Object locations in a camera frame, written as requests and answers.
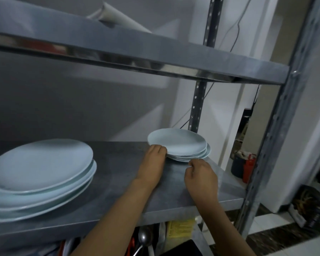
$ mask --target white wall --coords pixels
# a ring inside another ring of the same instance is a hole
[[[78,15],[102,0],[24,0]],[[201,44],[210,0],[105,0],[155,34]],[[216,47],[247,0],[224,0]],[[234,53],[253,55],[260,21],[272,0],[252,0],[241,22]],[[229,50],[237,27],[221,46]],[[81,140],[145,141],[171,127],[191,107],[194,81],[0,52],[0,140],[69,137]],[[244,107],[256,87],[215,84],[202,111],[199,133],[211,158],[225,168]],[[184,117],[176,126],[180,127]]]
[[[320,45],[262,203],[277,212],[308,182],[320,152]]]

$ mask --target metal utensil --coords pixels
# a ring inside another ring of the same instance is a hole
[[[136,254],[141,250],[142,247],[148,247],[152,245],[153,234],[147,226],[141,226],[138,233],[138,238],[141,243],[141,246],[138,248],[138,250],[134,253],[133,256],[136,256]]]

